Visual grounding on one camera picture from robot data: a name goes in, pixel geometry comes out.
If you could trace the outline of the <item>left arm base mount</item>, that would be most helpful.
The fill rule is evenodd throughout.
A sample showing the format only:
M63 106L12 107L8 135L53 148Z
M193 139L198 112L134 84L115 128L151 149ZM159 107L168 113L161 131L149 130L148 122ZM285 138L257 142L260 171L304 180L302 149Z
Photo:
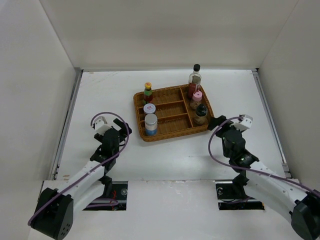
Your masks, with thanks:
M126 211L128 182L113 181L109 176L104 176L100 182L104 185L102 195L91 202L84 211Z

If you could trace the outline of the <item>tall dark sauce bottle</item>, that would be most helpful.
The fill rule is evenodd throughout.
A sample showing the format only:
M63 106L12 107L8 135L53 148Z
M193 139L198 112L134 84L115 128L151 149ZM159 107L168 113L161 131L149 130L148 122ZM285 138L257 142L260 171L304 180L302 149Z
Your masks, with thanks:
M201 66L199 64L195 64L193 66L193 72L189 75L188 92L187 92L187 97L189 99L193 97L194 92L200 89L201 80L202 80L200 69L201 69Z

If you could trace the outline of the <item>black cap spice bottle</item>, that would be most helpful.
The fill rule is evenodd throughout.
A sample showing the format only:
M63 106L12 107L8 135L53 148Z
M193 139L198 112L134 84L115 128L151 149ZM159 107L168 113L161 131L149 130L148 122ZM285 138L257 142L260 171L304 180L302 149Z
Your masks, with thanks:
M200 104L196 109L195 109L195 117L194 117L194 122L201 126L205 124L207 120L207 114L208 114L208 109L204 104Z

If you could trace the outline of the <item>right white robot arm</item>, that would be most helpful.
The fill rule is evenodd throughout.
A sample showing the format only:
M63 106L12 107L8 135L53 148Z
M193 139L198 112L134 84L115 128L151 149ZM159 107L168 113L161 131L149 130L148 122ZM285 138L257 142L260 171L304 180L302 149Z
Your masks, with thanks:
M277 175L246 149L243 132L252 125L248 115L211 117L208 130L222 140L223 156L238 175L232 192L238 198L256 199L287 220L304 240L320 237L320 192L295 180Z

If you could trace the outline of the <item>silver cap blue-label jar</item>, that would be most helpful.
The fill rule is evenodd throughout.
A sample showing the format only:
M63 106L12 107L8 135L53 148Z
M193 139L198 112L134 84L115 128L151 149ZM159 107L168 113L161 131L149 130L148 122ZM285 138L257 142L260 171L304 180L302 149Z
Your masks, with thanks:
M145 133L147 136L154 136L158 131L158 117L154 114L147 114L144 118Z

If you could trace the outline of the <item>white lid red jar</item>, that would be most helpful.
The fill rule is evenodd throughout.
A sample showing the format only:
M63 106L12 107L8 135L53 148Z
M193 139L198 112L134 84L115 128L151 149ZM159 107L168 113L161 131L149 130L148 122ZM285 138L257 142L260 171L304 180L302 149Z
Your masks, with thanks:
M143 112L145 116L155 114L156 106L153 103L147 103L143 106Z

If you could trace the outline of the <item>pink cap spice jar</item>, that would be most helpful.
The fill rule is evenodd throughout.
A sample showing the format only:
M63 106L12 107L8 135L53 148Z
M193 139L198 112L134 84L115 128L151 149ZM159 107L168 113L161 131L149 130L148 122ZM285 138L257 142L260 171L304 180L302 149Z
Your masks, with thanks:
M190 107L193 110L195 110L202 103L202 97L203 97L203 94L199 90L197 90L193 93L191 101L190 101Z

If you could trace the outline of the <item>green red chili sauce bottle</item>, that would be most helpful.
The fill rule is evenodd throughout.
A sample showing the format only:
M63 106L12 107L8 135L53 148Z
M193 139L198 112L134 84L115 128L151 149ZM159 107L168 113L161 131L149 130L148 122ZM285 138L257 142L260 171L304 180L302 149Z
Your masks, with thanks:
M150 82L144 84L143 102L145 105L153 102L152 84Z

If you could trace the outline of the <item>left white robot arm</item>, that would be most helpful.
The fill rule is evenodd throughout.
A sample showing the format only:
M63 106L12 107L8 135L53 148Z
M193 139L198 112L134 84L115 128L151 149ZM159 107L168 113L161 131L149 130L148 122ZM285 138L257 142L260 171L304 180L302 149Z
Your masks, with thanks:
M71 230L78 212L91 208L97 198L108 199L112 195L113 181L108 172L125 149L132 133L129 125L117 115L113 122L119 127L108 125L103 116L91 120L94 138L100 142L86 165L65 183L44 189L28 226L53 240L63 240Z

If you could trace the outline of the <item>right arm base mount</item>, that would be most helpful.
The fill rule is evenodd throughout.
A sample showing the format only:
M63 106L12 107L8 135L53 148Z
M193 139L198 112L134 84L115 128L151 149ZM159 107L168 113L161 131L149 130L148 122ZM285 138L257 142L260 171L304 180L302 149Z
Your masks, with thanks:
M248 179L241 174L233 180L215 182L220 211L265 210L262 202L246 195L244 186Z

